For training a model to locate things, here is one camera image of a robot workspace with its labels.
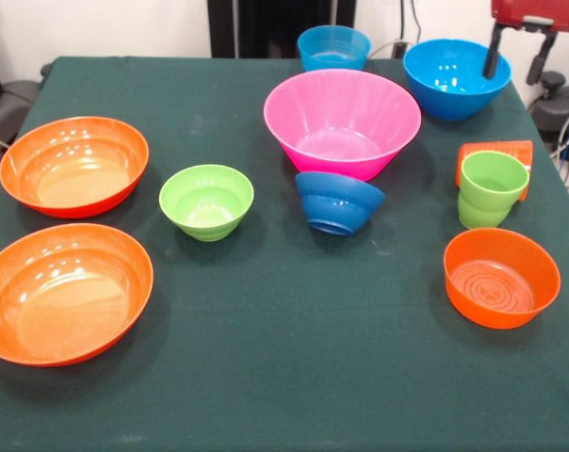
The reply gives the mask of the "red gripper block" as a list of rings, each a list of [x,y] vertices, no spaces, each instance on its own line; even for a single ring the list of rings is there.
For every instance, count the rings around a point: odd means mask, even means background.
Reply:
[[[492,0],[491,7],[496,23],[482,75],[486,79],[493,79],[496,75],[503,24],[514,28],[524,25],[543,26],[545,40],[532,60],[526,78],[529,86],[537,84],[556,41],[556,32],[569,32],[569,0]]]

